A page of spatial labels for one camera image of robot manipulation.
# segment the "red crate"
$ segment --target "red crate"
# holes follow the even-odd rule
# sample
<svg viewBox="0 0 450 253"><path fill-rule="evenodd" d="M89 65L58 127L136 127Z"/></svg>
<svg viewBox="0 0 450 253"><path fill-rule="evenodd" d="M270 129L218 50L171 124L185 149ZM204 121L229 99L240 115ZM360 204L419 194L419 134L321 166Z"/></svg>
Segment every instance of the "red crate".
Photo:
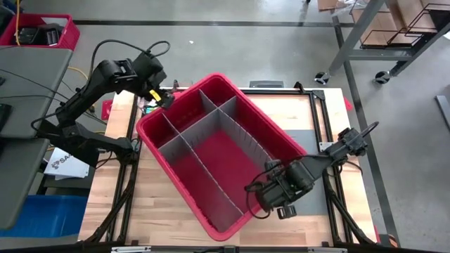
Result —
<svg viewBox="0 0 450 253"><path fill-rule="evenodd" d="M72 16L67 14L30 14L21 13L19 16L19 26L38 26L45 25L45 21L42 18L65 18L67 25L63 29L61 38L55 46L40 46L40 45L24 45L30 47L42 47L42 48L66 48L72 51L75 50L79 39L79 30L73 23ZM5 32L0 37L0 46L14 46L12 43L15 37L15 21L16 16L11 19Z"/></svg>
<svg viewBox="0 0 450 253"><path fill-rule="evenodd" d="M170 109L140 119L137 131L218 241L252 218L244 186L264 171L264 162L306 154L222 74L187 89ZM254 213L261 209L253 193L249 203Z"/></svg>

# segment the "red bin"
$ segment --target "red bin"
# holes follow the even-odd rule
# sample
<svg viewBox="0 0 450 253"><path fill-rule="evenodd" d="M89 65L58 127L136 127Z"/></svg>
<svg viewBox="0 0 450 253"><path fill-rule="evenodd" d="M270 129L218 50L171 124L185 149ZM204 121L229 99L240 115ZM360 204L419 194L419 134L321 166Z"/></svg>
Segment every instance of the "red bin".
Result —
<svg viewBox="0 0 450 253"><path fill-rule="evenodd" d="M72 16L67 14L30 14L21 13L19 15L19 27L30 26L36 27L38 25L45 25L47 22L52 22L52 19L67 21L61 37L58 43L54 46L42 46L42 45L23 45L31 47L43 47L43 48L66 48L72 51L75 50L79 39L79 30L73 23ZM6 27L4 33L0 37L0 46L14 46L13 43L15 37L15 22L16 16L11 19Z"/></svg>
<svg viewBox="0 0 450 253"><path fill-rule="evenodd" d="M272 159L306 152L222 74L183 92L137 131L208 235L229 239L261 207L244 186Z"/></svg>

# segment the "gray desk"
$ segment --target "gray desk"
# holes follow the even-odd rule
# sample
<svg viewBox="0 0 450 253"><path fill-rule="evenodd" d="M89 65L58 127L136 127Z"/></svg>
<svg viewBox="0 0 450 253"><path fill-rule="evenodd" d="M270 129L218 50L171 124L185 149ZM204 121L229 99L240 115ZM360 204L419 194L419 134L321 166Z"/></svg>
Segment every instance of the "gray desk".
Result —
<svg viewBox="0 0 450 253"><path fill-rule="evenodd" d="M57 90L68 67L72 51L55 48L28 48L0 46L0 76L6 82L0 86L0 97L21 95L44 95L54 93L33 82L2 70L26 77L51 90ZM2 138L32 138L36 131L31 122L43 117L51 104L50 98L0 98L0 103L13 106L13 111L4 128Z"/></svg>
<svg viewBox="0 0 450 253"><path fill-rule="evenodd" d="M0 86L0 97L45 95L53 98L53 92L1 70L56 90L71 56L72 51L67 49L0 46L0 76L6 78L5 84ZM30 124L47 113L51 101L40 97L0 98L0 103L13 106L11 116L0 133L0 138L6 141L0 154L0 229L8 229L15 224L49 145L46 139L31 139L36 131Z"/></svg>

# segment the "gray mat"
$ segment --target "gray mat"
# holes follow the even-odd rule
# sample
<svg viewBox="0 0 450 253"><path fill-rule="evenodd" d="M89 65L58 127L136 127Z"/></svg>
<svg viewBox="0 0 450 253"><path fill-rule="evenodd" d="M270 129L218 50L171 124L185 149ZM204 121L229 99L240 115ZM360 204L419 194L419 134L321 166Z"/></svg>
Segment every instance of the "gray mat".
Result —
<svg viewBox="0 0 450 253"><path fill-rule="evenodd" d="M300 144L309 154L317 154L314 130L286 130L286 133ZM298 215L327 215L325 190L321 179L315 182L313 189L294 202Z"/></svg>

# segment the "metal rack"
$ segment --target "metal rack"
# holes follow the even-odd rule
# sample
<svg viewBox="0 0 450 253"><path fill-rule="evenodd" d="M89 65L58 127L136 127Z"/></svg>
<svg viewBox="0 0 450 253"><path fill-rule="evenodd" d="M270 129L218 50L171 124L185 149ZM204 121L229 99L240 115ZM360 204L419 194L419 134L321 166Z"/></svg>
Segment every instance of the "metal rack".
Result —
<svg viewBox="0 0 450 253"><path fill-rule="evenodd" d="M330 77L332 77L348 60L391 60L396 61L397 64L388 71L380 71L375 75L374 81L378 84L386 84L391 77L398 76L405 70L413 61L415 61L425 50L427 50L433 43L437 41L442 35L450 30L450 21L446 23L437 24L436 33L424 34L411 48L382 48L382 49L356 49L363 33L377 15L378 11L386 4L387 0L369 1L364 9L361 17L357 20L354 28L340 47L339 52L332 61L330 67L326 72L317 73L314 81L320 84L327 84ZM430 15L450 17L449 11L438 11ZM337 17L333 18L334 26L339 26Z"/></svg>

